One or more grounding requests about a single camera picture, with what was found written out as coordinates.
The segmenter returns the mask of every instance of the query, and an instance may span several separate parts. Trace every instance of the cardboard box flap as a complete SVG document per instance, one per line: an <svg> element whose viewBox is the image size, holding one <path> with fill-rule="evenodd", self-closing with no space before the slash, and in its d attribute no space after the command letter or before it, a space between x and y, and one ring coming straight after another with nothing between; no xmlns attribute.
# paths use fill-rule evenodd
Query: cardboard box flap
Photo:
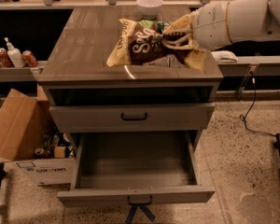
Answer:
<svg viewBox="0 0 280 224"><path fill-rule="evenodd" d="M0 158L32 159L49 125L37 100L12 89L0 109Z"/></svg>

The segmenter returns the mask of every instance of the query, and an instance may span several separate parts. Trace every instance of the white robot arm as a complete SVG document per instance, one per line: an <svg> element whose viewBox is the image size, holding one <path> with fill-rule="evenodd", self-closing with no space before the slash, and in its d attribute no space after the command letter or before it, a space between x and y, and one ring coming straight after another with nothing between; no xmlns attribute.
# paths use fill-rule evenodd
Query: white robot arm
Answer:
<svg viewBox="0 0 280 224"><path fill-rule="evenodd" d="M240 41L280 40L280 0L213 2L192 23L199 46L216 50Z"/></svg>

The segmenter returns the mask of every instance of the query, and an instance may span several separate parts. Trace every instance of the drawer handle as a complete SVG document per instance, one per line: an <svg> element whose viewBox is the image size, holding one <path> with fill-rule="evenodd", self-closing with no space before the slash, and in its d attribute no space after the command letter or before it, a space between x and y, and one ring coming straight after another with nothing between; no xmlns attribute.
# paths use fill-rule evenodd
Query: drawer handle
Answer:
<svg viewBox="0 0 280 224"><path fill-rule="evenodd" d="M121 113L121 119L124 121L143 121L147 119L147 112L144 114L133 114L133 115L127 115Z"/></svg>
<svg viewBox="0 0 280 224"><path fill-rule="evenodd" d="M129 205L151 205L152 204L152 196L150 195L149 196L149 202L147 202L147 203L131 203L131 198L130 198L130 196L128 196L128 204Z"/></svg>

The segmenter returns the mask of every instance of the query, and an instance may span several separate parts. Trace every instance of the gray cabinet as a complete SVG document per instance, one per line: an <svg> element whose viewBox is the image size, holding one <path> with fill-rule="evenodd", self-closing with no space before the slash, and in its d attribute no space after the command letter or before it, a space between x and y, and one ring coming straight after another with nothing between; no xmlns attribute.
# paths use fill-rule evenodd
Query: gray cabinet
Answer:
<svg viewBox="0 0 280 224"><path fill-rule="evenodd" d="M164 6L161 16L187 12ZM202 72L131 66L131 79L124 67L105 67L121 31L117 20L138 16L133 6L75 8L38 80L75 146L71 189L58 193L66 206L200 203L215 192L200 182L195 148L222 75L210 53Z"/></svg>

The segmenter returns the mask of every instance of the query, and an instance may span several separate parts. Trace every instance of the bottle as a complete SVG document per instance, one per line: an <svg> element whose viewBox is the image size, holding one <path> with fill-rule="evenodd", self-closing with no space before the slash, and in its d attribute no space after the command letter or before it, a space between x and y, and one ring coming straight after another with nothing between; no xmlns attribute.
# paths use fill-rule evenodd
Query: bottle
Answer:
<svg viewBox="0 0 280 224"><path fill-rule="evenodd" d="M16 67L24 67L25 60L22 58L19 49L16 49L12 44L8 41L8 38L5 38L7 42L7 55L9 56L10 60L13 62L14 66Z"/></svg>

